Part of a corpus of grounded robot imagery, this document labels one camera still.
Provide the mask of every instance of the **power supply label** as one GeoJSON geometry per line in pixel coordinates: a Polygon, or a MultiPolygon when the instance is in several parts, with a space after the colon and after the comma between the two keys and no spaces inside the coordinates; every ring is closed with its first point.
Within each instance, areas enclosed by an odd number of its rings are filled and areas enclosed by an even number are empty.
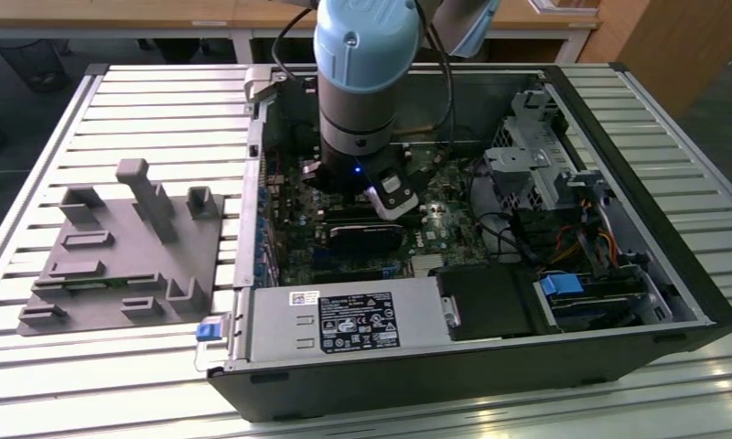
{"type": "Polygon", "coordinates": [[[318,307],[326,354],[402,346],[391,293],[320,297],[318,307]]]}

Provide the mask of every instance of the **blue tab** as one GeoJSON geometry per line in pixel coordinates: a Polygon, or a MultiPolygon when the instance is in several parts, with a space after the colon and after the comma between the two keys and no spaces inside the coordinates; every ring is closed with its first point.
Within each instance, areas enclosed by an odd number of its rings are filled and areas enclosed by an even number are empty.
{"type": "Polygon", "coordinates": [[[223,324],[201,323],[195,332],[197,341],[216,341],[223,338],[223,324]]]}
{"type": "Polygon", "coordinates": [[[546,295],[583,293],[582,281],[575,274],[550,274],[539,281],[546,295]]]}

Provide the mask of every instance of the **metal bracket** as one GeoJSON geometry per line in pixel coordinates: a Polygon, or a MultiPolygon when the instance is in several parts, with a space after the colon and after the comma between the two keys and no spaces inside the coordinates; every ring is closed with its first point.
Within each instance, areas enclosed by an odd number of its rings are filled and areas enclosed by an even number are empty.
{"type": "Polygon", "coordinates": [[[247,102],[256,103],[272,96],[277,91],[275,84],[287,80],[284,73],[273,72],[271,66],[253,66],[244,74],[244,95],[247,102]]]}
{"type": "Polygon", "coordinates": [[[562,174],[567,186],[570,187],[592,187],[594,185],[604,182],[604,177],[602,176],[602,172],[599,171],[580,171],[576,173],[563,173],[562,174]]]}
{"type": "Polygon", "coordinates": [[[455,297],[442,297],[442,313],[444,315],[444,321],[448,327],[462,326],[462,315],[459,314],[459,307],[455,303],[455,297]]]}
{"type": "Polygon", "coordinates": [[[550,121],[559,112],[552,96],[544,90],[518,93],[512,98],[512,110],[519,119],[550,121]]]}
{"type": "Polygon", "coordinates": [[[499,172],[527,172],[551,165],[542,151],[530,151],[515,146],[486,150],[486,159],[491,169],[499,172]]]}

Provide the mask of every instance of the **black cable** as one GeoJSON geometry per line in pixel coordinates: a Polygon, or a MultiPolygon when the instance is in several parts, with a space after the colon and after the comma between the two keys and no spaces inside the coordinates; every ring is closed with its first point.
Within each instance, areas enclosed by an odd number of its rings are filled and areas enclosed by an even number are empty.
{"type": "Polygon", "coordinates": [[[502,241],[504,240],[504,235],[503,233],[507,231],[507,230],[511,230],[510,226],[506,227],[504,229],[502,229],[499,231],[499,237],[496,239],[496,252],[492,252],[492,253],[488,253],[488,256],[496,256],[496,259],[495,259],[495,262],[499,262],[499,259],[502,259],[502,255],[504,254],[502,252],[502,241]]]}
{"type": "Polygon", "coordinates": [[[488,232],[488,234],[494,235],[500,241],[510,244],[515,248],[515,250],[518,250],[519,252],[524,252],[523,249],[522,249],[522,245],[516,241],[511,240],[510,238],[506,238],[504,235],[502,234],[507,230],[510,230],[510,227],[506,227],[500,231],[496,231],[496,230],[491,229],[488,226],[486,226],[482,222],[479,224],[480,224],[480,227],[483,228],[483,230],[486,230],[488,232]]]}
{"type": "Polygon", "coordinates": [[[434,37],[434,47],[436,47],[436,50],[439,52],[440,60],[442,60],[442,73],[444,75],[444,80],[448,84],[448,108],[446,109],[444,116],[439,120],[438,123],[435,123],[435,131],[442,128],[442,125],[444,125],[448,120],[451,121],[451,138],[448,139],[448,146],[452,147],[452,130],[455,129],[455,93],[452,90],[452,68],[451,68],[451,59],[448,58],[448,54],[444,51],[444,47],[442,45],[442,38],[439,37],[438,27],[434,23],[428,25],[428,30],[431,33],[431,36],[434,37]]]}
{"type": "Polygon", "coordinates": [[[300,14],[295,16],[294,20],[291,20],[291,23],[288,23],[288,26],[284,27],[280,34],[273,40],[273,44],[271,45],[271,57],[273,58],[273,62],[277,63],[277,66],[280,66],[280,70],[288,76],[290,80],[299,80],[299,79],[294,75],[294,73],[288,70],[288,68],[284,66],[284,62],[281,62],[280,55],[277,54],[277,47],[280,46],[280,40],[284,38],[285,35],[288,35],[288,32],[291,31],[296,23],[302,21],[302,18],[304,18],[310,12],[312,12],[311,9],[304,9],[300,12],[300,14]]]}
{"type": "Polygon", "coordinates": [[[507,221],[512,220],[512,215],[510,213],[506,213],[506,212],[486,212],[478,217],[478,222],[482,222],[483,218],[486,218],[490,215],[496,215],[499,218],[502,218],[503,220],[507,220],[507,221]]]}
{"type": "Polygon", "coordinates": [[[422,133],[430,133],[435,132],[442,126],[446,124],[446,122],[451,121],[451,138],[448,139],[448,147],[452,147],[454,142],[454,130],[455,130],[455,93],[452,90],[452,68],[451,68],[451,61],[448,59],[448,54],[444,51],[444,47],[442,45],[442,38],[439,37],[438,27],[434,23],[428,23],[428,20],[426,18],[424,10],[420,6],[419,0],[415,0],[415,8],[418,9],[418,16],[420,18],[422,27],[424,30],[424,36],[428,40],[428,46],[432,50],[435,50],[440,56],[439,58],[439,66],[442,67],[442,72],[444,75],[444,80],[447,83],[448,88],[448,105],[444,112],[444,115],[442,116],[442,119],[431,125],[431,126],[423,126],[419,128],[411,128],[407,130],[396,130],[396,135],[411,135],[411,134],[422,134],[422,133]]]}

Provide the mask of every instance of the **slotted metal surface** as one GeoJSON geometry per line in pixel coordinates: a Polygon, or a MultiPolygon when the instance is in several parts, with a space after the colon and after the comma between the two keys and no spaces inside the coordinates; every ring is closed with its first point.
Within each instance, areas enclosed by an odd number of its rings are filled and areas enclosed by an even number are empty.
{"type": "MultiPolygon", "coordinates": [[[[732,303],[730,187],[646,96],[627,87],[624,75],[604,65],[564,70],[732,303]]],[[[17,315],[63,221],[55,206],[64,185],[95,183],[101,197],[129,197],[111,176],[119,158],[133,152],[157,164],[151,177],[165,182],[169,195],[208,185],[228,197],[212,312],[232,306],[247,139],[247,118],[236,111],[243,73],[239,66],[113,67],[79,94],[83,105],[75,105],[67,137],[49,146],[59,147],[49,172],[0,256],[0,437],[732,434],[732,335],[614,383],[265,424],[239,418],[195,369],[195,325],[17,336],[17,315]],[[147,110],[155,105],[160,112],[147,110]],[[200,108],[208,105],[223,113],[200,108]]],[[[582,140],[570,135],[594,166],[582,140]]],[[[216,360],[224,350],[209,355],[216,360]]]]}

